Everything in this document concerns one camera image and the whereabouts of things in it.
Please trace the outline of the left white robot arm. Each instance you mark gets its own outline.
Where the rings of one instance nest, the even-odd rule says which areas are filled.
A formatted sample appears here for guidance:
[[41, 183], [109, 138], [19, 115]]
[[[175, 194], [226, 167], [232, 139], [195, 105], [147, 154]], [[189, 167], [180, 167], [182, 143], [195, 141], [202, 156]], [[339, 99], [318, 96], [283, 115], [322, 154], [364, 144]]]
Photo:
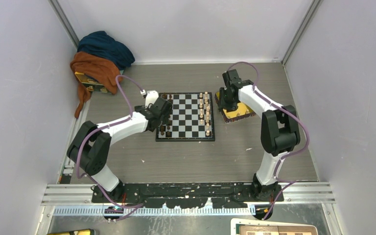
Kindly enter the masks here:
[[123, 182], [107, 166], [110, 146], [131, 135], [154, 131], [168, 121], [171, 113], [172, 103], [158, 97], [114, 121], [86, 121], [68, 147], [67, 156], [100, 185], [107, 199], [117, 202], [123, 196]]

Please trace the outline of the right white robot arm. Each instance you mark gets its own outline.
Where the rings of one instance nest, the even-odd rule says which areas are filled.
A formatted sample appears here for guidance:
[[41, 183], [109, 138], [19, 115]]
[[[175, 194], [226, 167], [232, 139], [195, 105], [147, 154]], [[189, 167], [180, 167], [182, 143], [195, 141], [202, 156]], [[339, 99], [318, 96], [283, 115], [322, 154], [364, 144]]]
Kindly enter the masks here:
[[300, 143], [296, 109], [273, 101], [261, 93], [252, 81], [242, 80], [236, 70], [226, 71], [222, 77], [224, 86], [219, 89], [215, 100], [225, 123], [253, 115], [260, 117], [260, 141], [264, 155], [253, 176], [250, 191], [255, 199], [264, 201], [279, 189], [277, 171], [282, 166], [281, 158]]

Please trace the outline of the gold tin box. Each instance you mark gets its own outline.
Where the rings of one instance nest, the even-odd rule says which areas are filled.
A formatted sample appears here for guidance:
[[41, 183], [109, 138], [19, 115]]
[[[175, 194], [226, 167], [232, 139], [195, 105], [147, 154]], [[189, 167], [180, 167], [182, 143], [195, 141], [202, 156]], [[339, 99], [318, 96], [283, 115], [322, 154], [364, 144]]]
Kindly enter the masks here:
[[233, 99], [237, 101], [237, 109], [235, 111], [227, 111], [226, 109], [219, 110], [225, 123], [240, 121], [256, 115], [249, 106], [239, 101], [238, 94], [234, 94]]

